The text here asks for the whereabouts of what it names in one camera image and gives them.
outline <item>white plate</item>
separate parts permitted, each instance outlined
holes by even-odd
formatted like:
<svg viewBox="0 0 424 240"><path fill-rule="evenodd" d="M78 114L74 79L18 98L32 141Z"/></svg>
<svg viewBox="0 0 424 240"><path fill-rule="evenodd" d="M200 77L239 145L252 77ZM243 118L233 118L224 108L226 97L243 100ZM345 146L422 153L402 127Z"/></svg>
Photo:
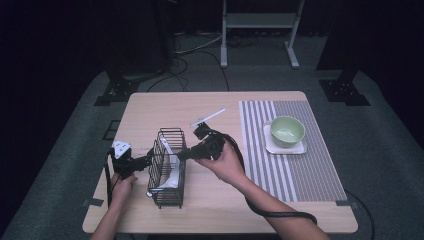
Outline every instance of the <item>white plate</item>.
<svg viewBox="0 0 424 240"><path fill-rule="evenodd" d="M271 121L263 124L264 136L265 136L265 148L272 154L303 154L306 152L308 146L306 144L306 136L302 141L296 143L293 147L282 148L272 141L271 136Z"/></svg>

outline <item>wire basket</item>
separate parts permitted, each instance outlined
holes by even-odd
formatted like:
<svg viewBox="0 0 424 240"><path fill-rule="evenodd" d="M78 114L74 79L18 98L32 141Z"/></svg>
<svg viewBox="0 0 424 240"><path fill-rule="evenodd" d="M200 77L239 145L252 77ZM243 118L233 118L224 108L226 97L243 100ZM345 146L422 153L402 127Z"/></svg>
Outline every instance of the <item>wire basket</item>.
<svg viewBox="0 0 424 240"><path fill-rule="evenodd" d="M152 165L149 167L147 193L159 208L181 208L183 205L186 161L179 161L176 153L186 148L184 132L180 128L161 128L158 132L153 145Z"/></svg>

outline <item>human hand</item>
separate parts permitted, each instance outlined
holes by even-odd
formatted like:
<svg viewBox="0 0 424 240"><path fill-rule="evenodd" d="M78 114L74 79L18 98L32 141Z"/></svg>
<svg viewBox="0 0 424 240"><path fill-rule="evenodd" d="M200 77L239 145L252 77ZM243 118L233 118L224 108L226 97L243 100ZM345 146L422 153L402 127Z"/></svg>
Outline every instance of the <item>human hand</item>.
<svg viewBox="0 0 424 240"><path fill-rule="evenodd" d="M225 140L221 156L217 160L195 159L194 161L209 168L219 179L233 186L246 178L240 160L227 140Z"/></svg>
<svg viewBox="0 0 424 240"><path fill-rule="evenodd" d="M137 180L138 178L134 174L131 174L124 180L117 173L113 175L111 183L112 185L115 184L115 186L112 191L111 207L125 210L129 196L131 195L132 184Z"/></svg>

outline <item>striped placemat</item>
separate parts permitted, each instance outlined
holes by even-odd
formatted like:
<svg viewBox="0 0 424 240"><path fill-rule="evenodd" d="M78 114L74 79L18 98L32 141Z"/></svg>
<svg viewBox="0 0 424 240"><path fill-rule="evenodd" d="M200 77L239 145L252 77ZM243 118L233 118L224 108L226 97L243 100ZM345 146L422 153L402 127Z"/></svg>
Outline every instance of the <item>striped placemat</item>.
<svg viewBox="0 0 424 240"><path fill-rule="evenodd" d="M284 202L343 201L346 194L307 101L240 101L247 176ZM288 115L305 126L307 151L276 155L266 150L263 123Z"/></svg>

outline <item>green bowl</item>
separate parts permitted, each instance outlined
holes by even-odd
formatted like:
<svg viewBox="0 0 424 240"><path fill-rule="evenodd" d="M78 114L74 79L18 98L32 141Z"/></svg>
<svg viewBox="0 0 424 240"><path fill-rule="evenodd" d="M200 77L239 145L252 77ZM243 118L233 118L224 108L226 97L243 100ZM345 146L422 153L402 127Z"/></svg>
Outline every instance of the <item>green bowl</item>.
<svg viewBox="0 0 424 240"><path fill-rule="evenodd" d="M290 148L305 137L305 127L296 118L281 116L272 120L271 135L275 144Z"/></svg>

